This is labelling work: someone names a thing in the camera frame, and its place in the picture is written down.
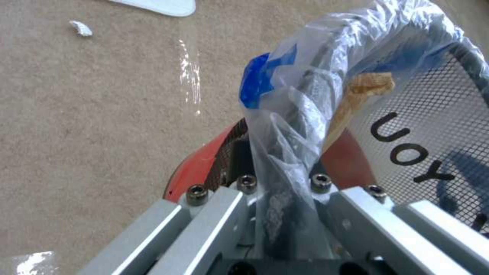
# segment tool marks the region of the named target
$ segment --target mesh panel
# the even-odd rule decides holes
[[[396,203],[428,199],[456,218],[471,225],[477,214],[489,213],[489,109],[474,80],[449,49],[439,53],[438,66],[421,71],[404,87],[373,103],[355,116],[349,129],[362,147],[378,183]],[[381,142],[371,134],[380,118],[397,116],[378,130],[389,136],[403,128],[410,133],[392,142]],[[419,158],[413,165],[391,161],[394,148],[417,144],[419,150],[406,149],[395,155],[404,162]],[[450,180],[415,178],[425,174],[433,162],[440,161],[440,174]],[[488,232],[485,226],[482,232]]]
[[[216,160],[205,179],[204,186],[210,190],[216,190],[220,185],[227,185],[227,180],[225,174],[228,171],[231,149],[233,142],[244,138],[248,132],[248,127],[246,125],[245,119],[242,118],[236,125],[231,129],[226,139],[222,143],[216,154]]]

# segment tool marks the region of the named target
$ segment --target black letter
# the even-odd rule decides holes
[[[397,159],[397,155],[404,150],[416,150],[420,155],[413,160],[399,161]],[[414,165],[420,163],[421,161],[426,159],[426,157],[428,157],[428,150],[426,150],[423,146],[414,143],[403,143],[401,145],[396,146],[394,149],[392,149],[391,152],[391,161],[394,164],[398,164],[402,166],[408,166],[408,165]]]
[[[439,160],[435,160],[431,166],[428,168],[428,172],[426,174],[423,174],[419,177],[414,178],[415,183],[422,183],[424,181],[430,180],[430,179],[437,179],[437,180],[442,180],[442,181],[451,181],[452,179],[455,178],[455,176],[450,175],[450,174],[438,174],[438,168],[442,165],[442,162]]]
[[[370,128],[370,133],[378,140],[378,141],[383,141],[383,142],[391,142],[395,141],[398,138],[401,138],[407,134],[409,134],[411,131],[407,128],[404,128],[400,131],[397,131],[393,133],[390,136],[384,137],[378,134],[378,129],[384,125],[385,123],[389,122],[391,119],[397,117],[396,112],[392,112],[387,114],[386,116],[382,117],[381,119],[377,120],[372,124],[372,127]]]

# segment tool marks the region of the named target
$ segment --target bolt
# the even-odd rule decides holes
[[[372,197],[374,197],[378,202],[383,204],[385,202],[385,198],[387,197],[387,193],[385,193],[384,188],[378,186],[378,185],[368,185],[365,190],[367,193],[369,193]]]
[[[187,203],[191,206],[201,206],[207,202],[208,192],[202,184],[192,185],[187,189]]]
[[[246,195],[256,191],[256,178],[253,175],[239,176],[237,184],[238,190]]]
[[[328,193],[331,189],[331,179],[325,174],[315,174],[312,176],[311,189],[314,193]]]

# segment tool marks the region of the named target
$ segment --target debris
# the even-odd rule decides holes
[[[90,30],[90,28],[82,22],[71,20],[69,23],[76,28],[79,35],[85,37],[92,36],[92,31]]]

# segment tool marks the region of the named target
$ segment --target clear plastic bag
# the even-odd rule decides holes
[[[443,165],[443,159],[461,158],[458,149],[465,141],[477,144],[489,133],[487,64],[463,31],[433,3],[379,0],[370,8],[329,14],[306,25],[272,53],[253,59],[241,85],[240,100],[262,196],[257,205],[256,245],[265,256],[329,256],[308,175],[323,152],[347,83],[362,73],[390,73],[396,86],[388,95],[373,96],[362,104],[348,131],[363,150],[377,183],[395,193],[398,185],[406,182],[403,193],[394,195],[397,202],[431,193],[434,201],[439,200],[440,194],[446,194],[446,181],[463,181],[457,176],[436,177],[437,173],[448,174],[452,166],[456,169],[457,164]],[[433,74],[441,77],[431,82]],[[451,74],[461,75],[461,79],[456,81]],[[462,93],[453,88],[460,83],[466,83],[462,88],[472,93],[460,96]],[[454,91],[451,100],[436,95],[448,88]],[[460,115],[469,103],[470,114]],[[398,108],[405,112],[396,113]],[[488,122],[488,129],[468,133],[471,127],[460,126],[468,117],[483,121],[478,124],[483,127]],[[380,125],[374,127],[377,138],[371,135],[376,122]],[[406,130],[396,132],[406,128],[403,123],[410,125],[408,141]],[[412,130],[416,125],[420,125],[418,130]],[[452,140],[450,133],[454,131],[470,137]],[[427,135],[432,137],[429,148],[420,145]],[[413,173],[425,178],[412,182]],[[419,195],[411,191],[416,184],[435,186],[440,181],[444,182],[442,187],[421,190]],[[482,192],[486,197],[487,193],[485,189]],[[472,206],[473,211],[486,211],[484,205]]]

